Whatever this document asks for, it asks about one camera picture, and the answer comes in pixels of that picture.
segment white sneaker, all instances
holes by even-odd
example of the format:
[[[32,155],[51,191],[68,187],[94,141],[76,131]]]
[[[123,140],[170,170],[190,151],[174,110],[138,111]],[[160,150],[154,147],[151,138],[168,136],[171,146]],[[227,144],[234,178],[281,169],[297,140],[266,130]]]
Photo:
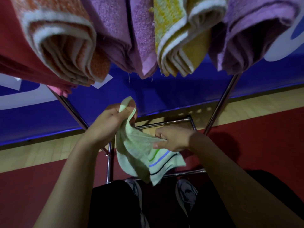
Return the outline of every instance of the white sneaker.
[[[125,180],[126,183],[128,183],[128,185],[131,187],[132,191],[134,192],[135,196],[138,197],[139,199],[139,207],[140,207],[140,224],[142,228],[150,228],[148,220],[146,218],[146,216],[143,214],[143,210],[142,210],[142,192],[141,192],[141,188],[139,186],[139,184],[131,179],[131,178],[127,178]]]
[[[196,188],[188,180],[182,178],[177,181],[175,195],[187,217],[195,204],[197,194]]]

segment wooden floor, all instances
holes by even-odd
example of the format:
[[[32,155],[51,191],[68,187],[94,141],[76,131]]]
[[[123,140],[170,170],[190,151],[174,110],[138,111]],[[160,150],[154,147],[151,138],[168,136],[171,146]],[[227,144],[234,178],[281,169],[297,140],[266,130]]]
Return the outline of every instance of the wooden floor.
[[[143,117],[139,119],[141,121],[137,122],[136,126],[168,121],[191,114],[197,129],[204,129],[215,106],[216,102]],[[303,106],[304,88],[296,88],[254,97],[231,99],[214,123],[214,126]],[[189,122],[180,123],[180,126],[191,128]],[[156,127],[144,129],[143,131],[154,135],[155,129]],[[30,145],[1,150],[0,173],[66,159],[81,136],[82,134],[76,134],[69,137],[39,143],[32,142]]]

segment red floor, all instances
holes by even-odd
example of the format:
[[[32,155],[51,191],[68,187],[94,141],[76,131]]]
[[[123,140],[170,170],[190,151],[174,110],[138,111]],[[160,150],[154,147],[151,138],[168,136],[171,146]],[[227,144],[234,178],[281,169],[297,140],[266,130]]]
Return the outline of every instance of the red floor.
[[[234,122],[212,129],[212,140],[243,169],[263,169],[285,182],[304,200],[304,108]],[[197,159],[183,153],[187,168],[199,168]],[[32,227],[50,194],[65,160],[0,174],[1,227]],[[94,186],[105,183],[107,159],[98,155]],[[127,175],[114,163],[114,179]],[[208,177],[189,177],[199,188]],[[152,188],[140,183],[143,211],[151,227],[188,227],[174,194],[175,178]]]

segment drying rack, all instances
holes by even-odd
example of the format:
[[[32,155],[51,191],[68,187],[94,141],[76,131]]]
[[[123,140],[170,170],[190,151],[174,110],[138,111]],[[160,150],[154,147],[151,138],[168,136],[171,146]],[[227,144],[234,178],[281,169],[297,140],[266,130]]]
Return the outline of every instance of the drying rack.
[[[221,98],[219,99],[218,104],[216,105],[211,118],[209,119],[207,126],[204,130],[204,134],[208,135],[212,125],[214,124],[215,120],[217,119],[218,115],[220,114],[221,110],[225,106],[226,100],[229,98],[229,95],[235,85],[237,84],[238,80],[240,78],[240,75],[234,75],[232,76],[228,86],[226,87],[225,91],[223,92]],[[78,122],[78,124],[84,129],[85,131],[89,128],[88,124],[83,120],[81,115],[78,113],[78,111],[74,108],[74,106],[71,104],[71,102],[63,97],[57,95],[55,92],[51,91],[56,98],[60,101],[60,103],[66,108],[66,110],[72,115],[72,117]],[[156,126],[164,126],[167,124],[171,123],[177,123],[177,122],[191,122],[192,128],[196,130],[194,121],[191,117],[191,115],[188,115],[187,117],[179,120],[173,120],[173,121],[167,121],[167,122],[158,122],[158,123],[153,123],[153,124],[148,124],[148,125],[143,125],[143,126],[136,126],[135,128],[142,130],[146,128],[152,128]],[[107,168],[107,184],[113,181],[113,157],[114,157],[114,144],[115,144],[115,138],[109,143],[108,150],[106,148],[101,148],[105,155],[108,157],[108,168]],[[196,173],[205,173],[206,170],[199,169],[199,170],[194,170],[194,171],[183,171],[183,172],[177,172],[173,174],[166,174],[163,177],[176,177],[176,176],[182,176],[182,175],[189,175],[189,174],[196,174]]]

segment hanging towel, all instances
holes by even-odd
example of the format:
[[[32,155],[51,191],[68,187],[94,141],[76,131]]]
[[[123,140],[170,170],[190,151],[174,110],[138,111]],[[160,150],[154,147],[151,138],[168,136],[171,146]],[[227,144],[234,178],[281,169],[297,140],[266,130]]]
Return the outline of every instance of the hanging towel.
[[[81,0],[97,31],[97,47],[142,79],[157,69],[153,0]]]
[[[210,46],[210,29],[228,0],[154,0],[155,44],[162,73],[193,73]]]
[[[24,36],[58,77],[75,84],[103,81],[110,61],[95,51],[96,32],[80,0],[11,0]]]
[[[124,99],[119,112],[123,111],[132,100]],[[120,126],[116,133],[116,151],[120,167],[127,174],[141,178],[144,182],[156,185],[164,174],[175,167],[185,166],[182,155],[166,149],[153,149],[153,143],[163,139],[145,134],[130,125],[136,108]]]
[[[209,56],[218,71],[241,74],[263,58],[287,30],[304,0],[230,0],[223,23],[212,30]]]
[[[10,0],[0,0],[0,32],[0,73],[54,86],[66,97],[77,86],[56,76],[36,56],[24,38]]]

